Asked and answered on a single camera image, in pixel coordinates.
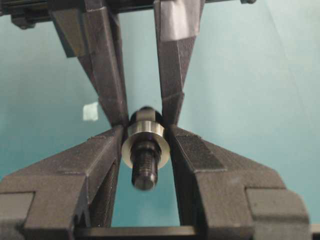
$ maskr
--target white tape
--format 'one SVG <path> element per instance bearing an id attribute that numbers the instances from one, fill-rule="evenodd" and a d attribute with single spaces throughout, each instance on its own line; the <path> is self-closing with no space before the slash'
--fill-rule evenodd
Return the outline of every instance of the white tape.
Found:
<path id="1" fill-rule="evenodd" d="M 177 41 L 199 34 L 202 0 L 162 0 L 160 40 Z"/>
<path id="2" fill-rule="evenodd" d="M 83 106 L 83 121 L 97 121 L 98 116 L 98 102 L 86 104 Z"/>

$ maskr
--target clamp jaw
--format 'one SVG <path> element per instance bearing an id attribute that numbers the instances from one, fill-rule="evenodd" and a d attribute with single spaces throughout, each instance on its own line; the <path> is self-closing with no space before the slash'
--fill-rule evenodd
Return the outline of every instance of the clamp jaw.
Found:
<path id="1" fill-rule="evenodd" d="M 10 14 L 22 29 L 53 21 L 66 56 L 78 58 L 112 125 L 0 182 L 1 239 L 311 239 L 303 201 L 274 170 L 177 127 L 202 11 L 205 2 L 219 1 L 0 0 L 0 13 Z M 131 125 L 118 13 L 150 8 L 162 137 L 170 147 L 181 227 L 112 228 L 121 147 Z M 160 158 L 154 141 L 143 144 L 139 151 L 152 150 Z M 132 175 L 132 182 L 139 176 Z"/>

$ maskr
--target silver washer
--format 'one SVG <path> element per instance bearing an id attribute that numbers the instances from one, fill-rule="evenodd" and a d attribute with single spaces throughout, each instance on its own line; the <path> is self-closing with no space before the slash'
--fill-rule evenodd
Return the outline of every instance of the silver washer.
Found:
<path id="1" fill-rule="evenodd" d="M 121 153 L 125 164 L 132 169 L 131 148 L 141 140 L 154 140 L 161 149 L 158 168 L 162 168 L 169 160 L 170 147 L 165 140 L 165 128 L 155 121 L 137 121 L 128 127 L 128 138 L 122 145 Z"/>

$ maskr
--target light blue wall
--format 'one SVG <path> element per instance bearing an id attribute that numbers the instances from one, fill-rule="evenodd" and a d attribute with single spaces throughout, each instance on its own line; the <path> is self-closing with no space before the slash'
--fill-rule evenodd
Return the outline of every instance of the light blue wall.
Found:
<path id="1" fill-rule="evenodd" d="M 161 110 L 152 11 L 120 16 L 129 114 Z M 51 22 L 0 18 L 0 178 L 110 128 L 82 120 L 97 95 Z M 206 4 L 179 126 L 276 169 L 320 222 L 320 1 Z M 121 165 L 114 226 L 178 225 L 171 165 L 151 193 Z"/>

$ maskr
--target bolt thread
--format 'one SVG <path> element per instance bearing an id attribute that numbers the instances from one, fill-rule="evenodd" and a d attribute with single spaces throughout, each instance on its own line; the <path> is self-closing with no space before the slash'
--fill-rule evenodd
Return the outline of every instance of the bolt thread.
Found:
<path id="1" fill-rule="evenodd" d="M 157 144 L 152 141 L 139 142 L 132 148 L 131 160 L 132 184 L 143 191 L 152 189 L 158 181 L 160 151 Z"/>

